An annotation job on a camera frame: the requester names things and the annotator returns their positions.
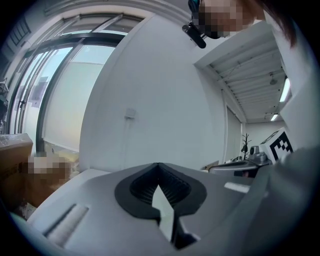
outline white shirt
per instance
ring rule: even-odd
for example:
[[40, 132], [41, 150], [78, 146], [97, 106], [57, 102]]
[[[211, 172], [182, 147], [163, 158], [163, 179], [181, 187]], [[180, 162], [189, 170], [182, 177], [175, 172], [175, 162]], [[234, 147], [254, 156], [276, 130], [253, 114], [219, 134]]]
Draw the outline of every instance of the white shirt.
[[282, 66], [291, 83], [292, 98], [280, 112], [288, 127], [289, 139], [296, 149], [320, 145], [320, 70], [317, 59], [295, 23], [297, 40], [291, 48], [278, 24], [268, 13], [264, 14], [266, 22], [272, 26]]

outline person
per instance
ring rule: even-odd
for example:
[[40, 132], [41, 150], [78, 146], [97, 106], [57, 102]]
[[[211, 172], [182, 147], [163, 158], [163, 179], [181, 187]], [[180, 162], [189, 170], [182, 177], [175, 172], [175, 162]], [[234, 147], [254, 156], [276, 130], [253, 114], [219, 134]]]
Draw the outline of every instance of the person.
[[320, 72], [317, 59], [288, 5], [278, 0], [191, 0], [195, 25], [208, 32], [240, 32], [255, 20], [271, 26], [292, 97], [280, 112], [294, 149], [320, 145]]

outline brown hair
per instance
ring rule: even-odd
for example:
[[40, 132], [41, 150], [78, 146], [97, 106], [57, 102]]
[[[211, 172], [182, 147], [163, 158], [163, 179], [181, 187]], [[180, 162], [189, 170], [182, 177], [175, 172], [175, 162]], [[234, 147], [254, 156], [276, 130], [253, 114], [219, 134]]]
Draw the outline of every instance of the brown hair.
[[279, 25], [285, 38], [290, 42], [291, 47], [297, 43], [294, 21], [286, 9], [287, 1], [281, 0], [255, 0]]

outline wall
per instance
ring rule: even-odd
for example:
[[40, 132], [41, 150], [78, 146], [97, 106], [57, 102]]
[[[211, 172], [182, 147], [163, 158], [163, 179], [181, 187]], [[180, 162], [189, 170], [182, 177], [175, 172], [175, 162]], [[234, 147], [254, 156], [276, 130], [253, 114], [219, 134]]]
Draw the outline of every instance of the wall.
[[248, 151], [250, 147], [257, 146], [265, 139], [267, 139], [272, 133], [285, 127], [284, 121], [273, 122], [259, 122], [259, 123], [247, 123], [245, 125], [246, 133], [249, 134], [248, 141], [252, 140], [248, 144]]
[[[221, 91], [191, 63], [194, 47], [180, 26], [157, 15], [120, 42], [85, 110], [81, 170], [152, 162], [199, 170], [222, 160]], [[135, 109], [135, 119], [125, 119], [127, 108]]]

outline ceiling fixture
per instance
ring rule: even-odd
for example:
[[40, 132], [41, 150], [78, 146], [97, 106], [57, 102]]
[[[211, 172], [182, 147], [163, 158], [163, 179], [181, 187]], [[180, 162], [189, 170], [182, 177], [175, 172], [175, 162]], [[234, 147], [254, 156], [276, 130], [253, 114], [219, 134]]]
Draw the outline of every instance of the ceiling fixture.
[[278, 80], [274, 79], [274, 74], [272, 73], [270, 74], [270, 77], [271, 77], [270, 85], [274, 86], [278, 82]]
[[271, 118], [271, 121], [276, 120], [277, 117], [278, 117], [278, 114], [274, 114], [273, 117]]
[[286, 78], [284, 81], [284, 87], [283, 87], [283, 91], [281, 94], [280, 102], [284, 102], [286, 100], [288, 93], [289, 93], [290, 85], [291, 85], [291, 83], [290, 83], [289, 78]]

